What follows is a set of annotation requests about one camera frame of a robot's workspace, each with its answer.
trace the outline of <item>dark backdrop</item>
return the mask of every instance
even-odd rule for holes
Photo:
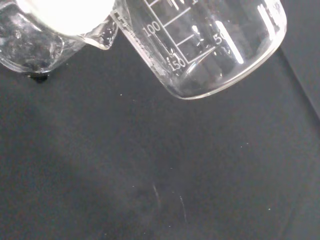
[[[320,17],[213,96],[161,86],[122,34],[48,81],[0,69],[0,239],[318,240]]]

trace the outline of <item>white substance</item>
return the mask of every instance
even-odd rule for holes
[[[17,0],[48,27],[64,35],[91,32],[113,9],[115,0]]]

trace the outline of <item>glass beaker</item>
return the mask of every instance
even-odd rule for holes
[[[86,43],[109,49],[117,34],[118,26],[109,13],[90,32],[61,34],[30,14],[23,1],[0,0],[0,63],[13,71],[35,77],[45,75]]]
[[[98,1],[108,0],[95,0],[96,9],[103,6]],[[287,30],[280,0],[109,2],[116,25],[167,90],[181,99],[209,96],[243,79],[279,47]],[[55,29],[44,17],[38,20]]]

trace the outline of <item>scratch on surface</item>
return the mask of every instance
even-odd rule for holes
[[[184,200],[182,199],[182,196],[180,196],[180,202],[183,208],[184,221],[187,222],[187,212],[186,212],[186,208],[185,208],[185,204],[184,204]]]
[[[153,186],[153,190],[154,190],[154,193],[155,193],[156,200],[157,200],[157,202],[158,202],[158,207],[160,208],[161,202],[160,202],[159,193],[158,193],[158,191],[157,191],[156,185],[153,184],[152,186]]]

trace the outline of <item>black surface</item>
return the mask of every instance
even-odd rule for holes
[[[1,68],[0,239],[319,239],[320,122],[290,61],[195,101],[122,34],[43,84]]]

